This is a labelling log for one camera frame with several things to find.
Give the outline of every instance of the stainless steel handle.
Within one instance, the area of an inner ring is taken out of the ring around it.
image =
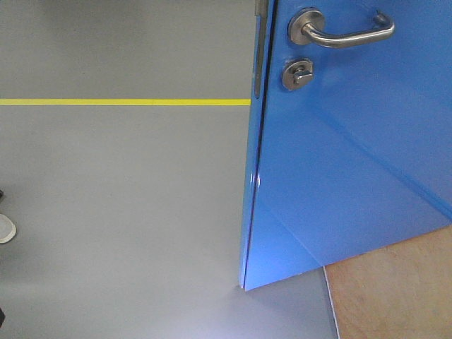
[[[394,21],[382,12],[374,17],[377,28],[349,34],[328,34],[323,32],[325,17],[317,8],[305,8],[299,12],[289,24],[289,37],[295,44],[311,42],[329,48],[346,48],[359,44],[369,44],[385,40],[394,34]]]

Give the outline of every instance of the white shoe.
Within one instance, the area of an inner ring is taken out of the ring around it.
[[[6,215],[0,214],[0,244],[5,244],[16,235],[16,226]]]

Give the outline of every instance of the door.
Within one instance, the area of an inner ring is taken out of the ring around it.
[[[452,0],[269,0],[256,9],[241,286],[451,224]],[[295,27],[310,10],[311,30]],[[324,32],[370,28],[386,36],[321,46],[354,39]],[[311,43],[294,43],[293,31]],[[297,61],[304,67],[290,70]],[[302,87],[288,89],[285,70]]]

